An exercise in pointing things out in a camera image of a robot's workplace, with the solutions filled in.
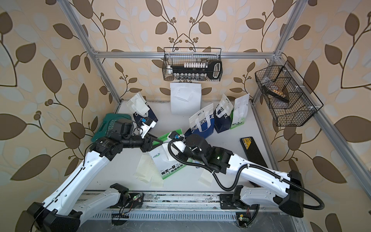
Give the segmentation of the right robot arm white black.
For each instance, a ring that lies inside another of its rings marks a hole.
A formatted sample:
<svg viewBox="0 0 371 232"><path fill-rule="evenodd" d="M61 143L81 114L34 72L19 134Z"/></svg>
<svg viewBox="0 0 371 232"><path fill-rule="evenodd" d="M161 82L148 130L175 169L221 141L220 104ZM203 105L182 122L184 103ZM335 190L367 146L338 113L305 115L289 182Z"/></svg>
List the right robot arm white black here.
<svg viewBox="0 0 371 232"><path fill-rule="evenodd" d="M225 148L213 147L197 135L188 137L171 132L167 150L181 164L207 170L224 191L237 193L245 205L278 207L282 212L302 218L304 210L323 210L324 202L303 186L295 170L279 172L253 163Z"/></svg>

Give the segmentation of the blue takeaway bag white handles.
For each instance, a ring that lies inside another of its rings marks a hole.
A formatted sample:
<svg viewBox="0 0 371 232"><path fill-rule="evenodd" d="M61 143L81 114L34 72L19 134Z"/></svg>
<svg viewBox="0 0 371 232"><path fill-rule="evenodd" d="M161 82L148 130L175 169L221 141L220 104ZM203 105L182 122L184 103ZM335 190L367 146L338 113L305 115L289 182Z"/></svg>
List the blue takeaway bag white handles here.
<svg viewBox="0 0 371 232"><path fill-rule="evenodd" d="M199 110L189 118L190 128L185 132L185 137L197 134L208 138L214 132L214 104L211 103Z"/></svg>

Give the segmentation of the small dark navy bag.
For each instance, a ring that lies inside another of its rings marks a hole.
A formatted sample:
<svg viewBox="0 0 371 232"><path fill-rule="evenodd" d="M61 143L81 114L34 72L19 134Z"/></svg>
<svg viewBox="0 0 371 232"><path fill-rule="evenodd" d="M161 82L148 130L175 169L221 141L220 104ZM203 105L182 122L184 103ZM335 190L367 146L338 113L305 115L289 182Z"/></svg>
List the small dark navy bag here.
<svg viewBox="0 0 371 232"><path fill-rule="evenodd" d="M131 99L126 102L127 108L133 113L133 118L136 123L142 122L144 118L149 118L154 122L158 122L158 119L145 100L141 93L136 93Z"/></svg>

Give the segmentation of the green white cool tea bag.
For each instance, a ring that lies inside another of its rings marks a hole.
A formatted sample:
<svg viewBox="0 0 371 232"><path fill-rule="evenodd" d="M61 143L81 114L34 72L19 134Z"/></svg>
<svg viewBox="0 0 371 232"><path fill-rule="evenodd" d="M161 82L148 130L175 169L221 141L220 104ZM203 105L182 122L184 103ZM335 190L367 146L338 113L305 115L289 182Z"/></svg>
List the green white cool tea bag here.
<svg viewBox="0 0 371 232"><path fill-rule="evenodd" d="M183 132L181 129L173 131L176 134L183 136ZM159 137L159 140L163 142L162 145L156 147L152 151L149 152L154 165L156 166L161 178L164 180L167 177L171 176L175 172L179 171L180 169L184 168L184 164L176 161L168 151L168 143L171 141L172 132L168 132L167 134Z"/></svg>

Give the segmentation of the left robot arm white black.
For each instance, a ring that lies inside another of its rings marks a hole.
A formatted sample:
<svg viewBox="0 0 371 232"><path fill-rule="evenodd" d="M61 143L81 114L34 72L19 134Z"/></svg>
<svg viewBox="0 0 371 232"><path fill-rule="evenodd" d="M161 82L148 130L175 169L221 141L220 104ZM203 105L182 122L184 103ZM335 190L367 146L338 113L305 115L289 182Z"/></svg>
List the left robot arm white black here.
<svg viewBox="0 0 371 232"><path fill-rule="evenodd" d="M156 123L150 118L143 118L138 124L140 133L136 135L133 133L133 121L116 121L104 137L90 146L82 163L55 192L42 203L34 202L25 211L32 219L30 228L41 232L75 232L85 221L108 207L124 209L127 204L134 203L128 188L118 183L81 204L77 200L95 176L123 149L139 148L142 152L148 152L156 148L153 142L157 142L157 146L162 145L161 140L149 134Z"/></svg>

